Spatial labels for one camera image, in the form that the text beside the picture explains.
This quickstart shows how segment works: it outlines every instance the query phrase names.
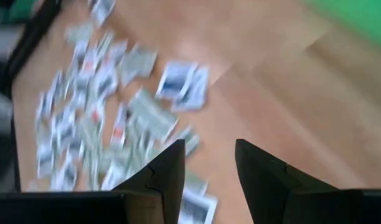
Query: wooden floor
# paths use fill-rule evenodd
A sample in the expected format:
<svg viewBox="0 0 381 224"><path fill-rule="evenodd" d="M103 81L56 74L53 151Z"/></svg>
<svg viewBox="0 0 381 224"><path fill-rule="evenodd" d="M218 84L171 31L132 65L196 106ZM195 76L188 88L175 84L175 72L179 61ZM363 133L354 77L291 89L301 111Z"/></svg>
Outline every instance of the wooden floor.
<svg viewBox="0 0 381 224"><path fill-rule="evenodd" d="M24 188L35 178L39 91L70 62L64 28L84 15L82 3L66 8L15 83ZM234 161L237 138L336 187L381 187L381 49L296 0L123 0L105 28L159 49L152 78L120 90L125 100L141 85L155 91L167 60L210 66L207 105L179 117L202 138L186 165L219 198L215 223L252 222Z"/></svg>

